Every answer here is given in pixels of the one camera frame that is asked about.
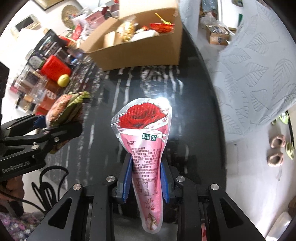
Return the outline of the person's left hand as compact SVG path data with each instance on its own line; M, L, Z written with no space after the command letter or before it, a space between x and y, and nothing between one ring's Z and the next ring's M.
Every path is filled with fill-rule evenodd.
M24 195L22 175L1 182L1 210L13 217L22 216L23 205L17 199L23 199Z

